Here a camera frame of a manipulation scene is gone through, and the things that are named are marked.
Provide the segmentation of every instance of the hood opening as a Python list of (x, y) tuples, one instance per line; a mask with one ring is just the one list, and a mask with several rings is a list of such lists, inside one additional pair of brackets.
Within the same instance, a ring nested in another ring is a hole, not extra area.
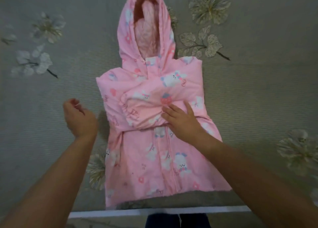
[(136, 0), (133, 23), (137, 47), (143, 59), (160, 52), (159, 0)]

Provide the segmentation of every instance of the dark blue pants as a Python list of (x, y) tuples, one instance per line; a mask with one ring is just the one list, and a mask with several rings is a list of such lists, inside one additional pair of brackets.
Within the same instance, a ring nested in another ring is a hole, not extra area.
[(148, 216), (145, 228), (211, 228), (206, 214), (153, 214)]

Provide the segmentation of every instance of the person's right hand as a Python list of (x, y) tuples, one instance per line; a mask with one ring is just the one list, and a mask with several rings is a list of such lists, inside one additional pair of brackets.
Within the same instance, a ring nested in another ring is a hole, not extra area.
[(188, 102), (184, 103), (187, 113), (176, 105), (171, 104), (169, 108), (162, 108), (164, 113), (161, 116), (169, 122), (169, 127), (177, 138), (196, 146), (198, 139), (200, 139), (199, 137), (206, 135), (207, 132), (197, 121), (190, 104)]
[(76, 138), (96, 137), (97, 119), (91, 111), (82, 108), (79, 100), (72, 98), (65, 101), (63, 110), (67, 127)]

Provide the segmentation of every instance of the pink quilted lining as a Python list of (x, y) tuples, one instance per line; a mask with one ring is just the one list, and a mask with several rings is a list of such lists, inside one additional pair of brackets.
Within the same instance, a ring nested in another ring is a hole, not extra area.
[(135, 36), (137, 46), (141, 56), (154, 57), (158, 55), (159, 47), (159, 30), (158, 30), (158, 4), (153, 4), (149, 0), (145, 0), (141, 5), (144, 18), (139, 19), (135, 23)]

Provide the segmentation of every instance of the gray textured surface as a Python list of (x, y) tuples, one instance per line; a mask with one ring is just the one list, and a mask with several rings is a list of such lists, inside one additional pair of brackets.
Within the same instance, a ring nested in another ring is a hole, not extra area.
[[(0, 214), (4, 214), (72, 141), (62, 102), (77, 97), (96, 115), (103, 103), (94, 78), (121, 65), (117, 23), (126, 0), (0, 0), (0, 28), (13, 25), (18, 43), (0, 43)], [(197, 33), (188, 0), (165, 0), (179, 19), (175, 36)], [(212, 26), (231, 58), (203, 57), (205, 101), (225, 142), (287, 177), (275, 143), (291, 128), (318, 131), (317, 0), (231, 0), (229, 18)], [(59, 79), (48, 73), (11, 78), (16, 50), (33, 50), (37, 14), (62, 14), (62, 39), (47, 44)], [(177, 47), (181, 43), (177, 38)], [(98, 137), (96, 146), (104, 143)], [(142, 202), (143, 207), (238, 205), (233, 193), (192, 193)], [(83, 191), (74, 210), (104, 209), (104, 194)]]

